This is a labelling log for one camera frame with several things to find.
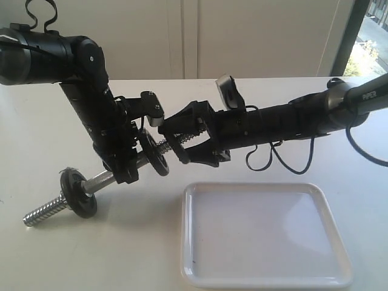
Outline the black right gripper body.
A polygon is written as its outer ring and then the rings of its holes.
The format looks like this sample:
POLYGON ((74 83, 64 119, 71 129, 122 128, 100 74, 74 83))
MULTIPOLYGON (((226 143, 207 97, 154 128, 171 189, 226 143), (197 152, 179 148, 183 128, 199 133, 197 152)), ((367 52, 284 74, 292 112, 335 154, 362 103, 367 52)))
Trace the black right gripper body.
POLYGON ((210 110, 211 140, 215 161, 229 161, 226 151, 244 147, 246 110, 210 110))

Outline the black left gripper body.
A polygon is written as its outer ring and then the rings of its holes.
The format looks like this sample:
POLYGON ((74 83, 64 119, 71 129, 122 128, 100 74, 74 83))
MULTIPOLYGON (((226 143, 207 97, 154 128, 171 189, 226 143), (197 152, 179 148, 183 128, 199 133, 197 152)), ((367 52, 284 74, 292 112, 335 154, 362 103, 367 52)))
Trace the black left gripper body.
POLYGON ((138 127, 133 121, 92 122, 93 148, 106 170, 115 176, 137 176, 138 127))

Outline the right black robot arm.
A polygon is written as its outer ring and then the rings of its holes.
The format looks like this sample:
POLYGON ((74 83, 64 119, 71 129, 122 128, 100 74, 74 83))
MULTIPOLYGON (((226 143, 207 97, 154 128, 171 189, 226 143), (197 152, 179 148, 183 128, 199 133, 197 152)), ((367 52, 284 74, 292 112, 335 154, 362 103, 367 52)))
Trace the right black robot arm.
POLYGON ((217 79, 216 86, 225 110, 216 112, 208 101, 192 101, 158 127, 184 164, 218 167, 230 159, 230 150, 261 144, 269 144, 270 158, 279 158, 276 147, 284 141, 308 139, 309 158, 303 170, 297 171, 279 159, 287 170, 302 175, 312 163, 315 140, 344 130, 356 152, 374 164, 387 166, 387 161, 363 150, 351 134, 351 129, 361 125, 371 112, 387 108, 387 75, 355 87, 332 78, 322 92, 261 109, 245 103, 230 75, 217 79))

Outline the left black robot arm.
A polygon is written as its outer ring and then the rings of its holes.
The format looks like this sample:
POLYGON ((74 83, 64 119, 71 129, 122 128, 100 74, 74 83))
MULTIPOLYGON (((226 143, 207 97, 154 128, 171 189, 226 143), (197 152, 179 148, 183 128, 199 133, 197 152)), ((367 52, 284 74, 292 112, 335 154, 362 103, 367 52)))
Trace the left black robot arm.
POLYGON ((59 84, 117 183, 139 178, 128 100, 113 96, 102 48, 86 36, 1 28, 1 84, 59 84))

